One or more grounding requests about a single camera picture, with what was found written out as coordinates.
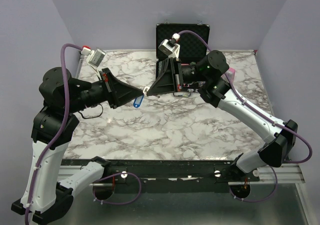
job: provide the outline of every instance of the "purple cable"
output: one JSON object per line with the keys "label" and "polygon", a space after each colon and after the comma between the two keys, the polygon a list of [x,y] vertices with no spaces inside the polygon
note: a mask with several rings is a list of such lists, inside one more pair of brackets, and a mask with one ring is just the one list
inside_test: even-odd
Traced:
{"label": "purple cable", "polygon": [[[230,86],[231,86],[231,89],[233,91],[233,93],[236,95],[236,97],[243,103],[245,100],[237,93],[233,83],[231,82],[231,80],[229,79],[227,73],[225,73],[225,76],[226,78],[228,79],[229,83],[230,83]],[[253,112],[255,112],[256,114],[258,114],[260,117],[262,117],[263,119],[267,120],[269,123],[271,124],[274,124],[275,122],[270,119],[269,117],[265,116],[264,114],[262,114],[261,112],[259,112],[257,109],[255,109],[253,106],[251,106],[250,104],[248,103],[244,103],[249,109],[251,109]],[[299,134],[297,134],[295,131],[292,131],[291,129],[283,126],[283,125],[280,125],[278,123],[275,124],[275,126],[277,126],[278,128],[281,128],[281,129],[284,129],[286,131],[288,131],[289,133],[295,135],[297,138],[299,138],[302,142],[305,143],[305,145],[308,147],[309,149],[309,155],[305,158],[305,159],[302,159],[300,161],[285,161],[285,163],[287,164],[302,164],[302,163],[305,163],[307,162],[311,157],[312,157],[312,154],[313,154],[313,151],[312,151],[312,147],[311,145],[308,143],[307,140],[305,140],[302,136],[300,136]]]}
{"label": "purple cable", "polygon": [[275,195],[277,189],[278,189],[278,177],[277,177],[277,174],[276,174],[276,171],[274,170],[274,168],[271,166],[270,167],[273,174],[274,174],[274,178],[275,178],[275,184],[274,184],[274,189],[273,191],[268,195],[266,196],[265,198],[262,198],[260,200],[245,200],[245,199],[242,199],[242,198],[239,198],[237,197],[236,195],[234,195],[234,193],[231,191],[230,189],[230,193],[231,195],[234,197],[234,199],[237,199],[239,201],[242,201],[242,202],[245,202],[245,203],[260,203],[260,202],[264,202],[266,200],[268,200],[269,198],[271,198],[273,195]]}
{"label": "purple cable", "polygon": [[[56,135],[52,138],[52,140],[48,143],[48,145],[41,152],[38,160],[35,163],[36,168],[38,168],[40,166],[46,152],[49,150],[49,148],[52,146],[52,144],[54,144],[57,141],[57,139],[60,137],[60,135],[64,131],[66,124],[67,124],[67,121],[68,121],[70,101],[69,101],[68,75],[67,75],[66,59],[65,59],[65,51],[66,51],[67,47],[82,50],[82,47],[71,44],[71,43],[66,43],[61,48],[60,59],[61,59],[62,77],[63,77],[63,83],[64,83],[64,100],[65,100],[63,120],[61,123],[61,127],[59,128]],[[30,205],[29,205],[29,207],[27,207],[25,209],[25,214],[24,214],[24,224],[25,225],[29,225],[29,211],[30,211],[32,196],[33,196],[34,189],[35,189],[35,183],[36,183],[36,179],[37,179],[37,175],[38,175],[38,170],[39,169],[34,170],[34,172],[32,174],[31,181],[30,181],[29,194],[28,194],[28,199],[27,199],[27,203]]]}
{"label": "purple cable", "polygon": [[193,36],[197,37],[204,45],[205,47],[211,51],[211,48],[208,46],[208,44],[206,43],[206,41],[200,37],[198,34],[196,34],[194,31],[190,31],[190,30],[183,30],[181,32],[178,32],[179,35],[182,35],[182,34],[192,34]]}
{"label": "purple cable", "polygon": [[[182,34],[192,34],[194,36],[196,36],[205,46],[206,48],[211,51],[211,49],[209,48],[208,44],[206,43],[206,41],[204,41],[202,39],[202,37],[200,37],[198,34],[196,34],[193,31],[190,30],[183,30],[178,32],[179,35]],[[230,83],[231,89],[233,91],[233,93],[236,95],[236,97],[243,103],[245,100],[237,93],[232,81],[229,79],[228,74],[225,73],[226,78],[228,79],[228,82]],[[272,119],[270,119],[269,117],[265,116],[264,114],[262,114],[261,112],[259,112],[257,109],[255,109],[253,106],[251,106],[250,104],[244,103],[249,109],[251,109],[254,113],[256,113],[257,115],[259,115],[260,117],[262,117],[263,119],[267,120],[269,123],[274,124],[275,121],[273,121]],[[295,131],[290,130],[289,128],[280,125],[278,123],[275,124],[275,126],[277,126],[278,128],[284,129],[286,131],[288,131],[289,133],[295,135],[297,138],[299,138],[302,142],[305,143],[305,145],[308,147],[309,149],[309,154],[305,159],[302,159],[300,161],[285,161],[285,163],[287,164],[301,164],[301,163],[305,163],[307,161],[310,160],[310,158],[312,157],[313,151],[312,151],[312,147],[311,145],[308,143],[308,141],[306,139],[304,139],[302,136],[300,136],[299,134],[297,134]]]}
{"label": "purple cable", "polygon": [[140,196],[141,194],[141,189],[142,189],[142,185],[141,185],[141,181],[139,179],[139,177],[131,172],[127,172],[127,173],[122,173],[122,172],[119,172],[119,173],[115,173],[115,174],[112,174],[110,176],[106,176],[104,178],[101,178],[99,180],[96,180],[96,182],[100,182],[100,181],[103,181],[103,180],[107,180],[107,179],[110,179],[110,178],[113,178],[115,176],[118,176],[118,175],[123,175],[123,174],[128,174],[128,175],[131,175],[131,176],[134,176],[137,180],[138,180],[138,183],[139,183],[139,191],[138,191],[138,194],[135,196],[134,199],[130,200],[130,201],[126,201],[126,202],[112,202],[112,201],[105,201],[105,200],[99,200],[97,199],[96,197],[96,191],[93,190],[93,195],[94,195],[94,201],[99,201],[101,203],[104,203],[104,204],[111,204],[111,205],[127,205],[127,204],[130,204],[130,203],[133,203],[135,200],[137,200],[137,198]]}

